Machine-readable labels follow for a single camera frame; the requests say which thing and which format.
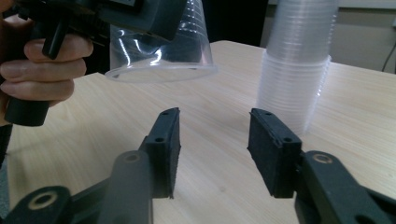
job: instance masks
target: table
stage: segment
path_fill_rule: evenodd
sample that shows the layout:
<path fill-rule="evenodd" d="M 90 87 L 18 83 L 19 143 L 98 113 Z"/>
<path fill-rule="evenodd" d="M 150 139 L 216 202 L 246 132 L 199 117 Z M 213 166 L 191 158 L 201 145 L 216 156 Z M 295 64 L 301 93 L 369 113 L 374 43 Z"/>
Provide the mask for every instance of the table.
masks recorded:
<path fill-rule="evenodd" d="M 263 49 L 211 44 L 219 72 L 163 84 L 76 80 L 44 126 L 14 127 L 7 156 L 10 206 L 44 186 L 73 194 L 107 178 L 160 112 L 180 109 L 175 199 L 154 200 L 155 223 L 298 223 L 293 199 L 269 194 L 247 151 Z M 363 186 L 396 198 L 396 76 L 332 63 L 304 150 L 338 157 Z"/>

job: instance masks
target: wall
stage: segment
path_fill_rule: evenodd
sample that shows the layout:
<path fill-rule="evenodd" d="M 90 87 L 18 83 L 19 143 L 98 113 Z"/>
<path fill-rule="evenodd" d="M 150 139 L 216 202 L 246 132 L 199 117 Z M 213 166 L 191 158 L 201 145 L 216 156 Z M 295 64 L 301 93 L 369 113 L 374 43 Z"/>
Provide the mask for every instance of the wall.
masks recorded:
<path fill-rule="evenodd" d="M 261 46 L 266 47 L 276 6 L 267 8 Z M 395 9 L 341 7 L 332 35 L 330 54 L 335 63 L 381 71 L 387 56 L 396 43 Z M 396 50 L 385 71 L 395 73 Z"/>

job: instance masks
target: human hand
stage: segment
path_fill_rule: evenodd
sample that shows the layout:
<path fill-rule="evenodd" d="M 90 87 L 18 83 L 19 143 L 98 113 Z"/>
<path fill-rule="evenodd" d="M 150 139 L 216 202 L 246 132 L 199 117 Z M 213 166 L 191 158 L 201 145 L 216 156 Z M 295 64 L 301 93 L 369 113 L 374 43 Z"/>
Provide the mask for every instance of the human hand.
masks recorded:
<path fill-rule="evenodd" d="M 82 58 L 92 54 L 91 40 L 67 35 L 58 57 L 51 60 L 41 52 L 44 39 L 26 43 L 31 21 L 10 17 L 0 24 L 0 74 L 5 79 L 0 86 L 0 125 L 7 124 L 3 117 L 8 96 L 50 101 L 50 105 L 68 99 L 74 90 L 73 79 L 85 75 L 86 65 Z M 16 52 L 23 52 L 27 60 L 11 60 L 15 59 Z"/>

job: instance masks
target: black cable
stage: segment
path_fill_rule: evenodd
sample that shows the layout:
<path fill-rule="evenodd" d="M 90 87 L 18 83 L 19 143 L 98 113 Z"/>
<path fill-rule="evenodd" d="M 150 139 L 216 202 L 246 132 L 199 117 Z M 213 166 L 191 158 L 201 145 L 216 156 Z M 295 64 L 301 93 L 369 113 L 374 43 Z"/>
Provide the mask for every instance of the black cable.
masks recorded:
<path fill-rule="evenodd" d="M 390 58 L 390 56 L 392 56 L 392 53 L 393 53 L 393 51 L 394 51 L 395 49 L 396 49 L 396 42 L 395 42 L 395 44 L 393 45 L 393 48 L 392 48 L 392 50 L 390 51 L 390 53 L 389 53 L 387 59 L 385 60 L 384 66 L 382 66 L 382 70 L 381 70 L 382 72 L 385 71 L 385 67 L 387 66 L 387 63 L 388 63 L 388 61 L 389 61 L 389 58 Z"/>

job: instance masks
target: black device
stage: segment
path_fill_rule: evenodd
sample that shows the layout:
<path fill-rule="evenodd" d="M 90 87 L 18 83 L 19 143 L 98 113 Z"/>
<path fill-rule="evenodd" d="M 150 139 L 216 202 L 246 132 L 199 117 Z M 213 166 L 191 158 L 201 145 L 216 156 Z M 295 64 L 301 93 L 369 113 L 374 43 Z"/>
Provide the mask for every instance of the black device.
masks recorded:
<path fill-rule="evenodd" d="M 71 196 L 62 186 L 28 194 L 5 224 L 153 223 L 153 198 L 173 198 L 180 152 L 179 109 L 163 111 L 138 150 L 120 154 L 110 178 Z"/>
<path fill-rule="evenodd" d="M 300 223 L 396 223 L 396 201 L 367 189 L 333 155 L 303 152 L 302 141 L 273 113 L 251 110 L 248 147 L 275 198 L 293 198 Z"/>
<path fill-rule="evenodd" d="M 16 0 L 23 19 L 35 21 L 31 38 L 45 38 L 44 55 L 55 59 L 64 36 L 76 32 L 89 37 L 95 48 L 108 49 L 109 25 L 171 41 L 187 0 Z M 95 57 L 96 71 L 106 70 L 108 55 Z M 5 119 L 24 126 L 44 123 L 49 102 L 12 98 Z"/>

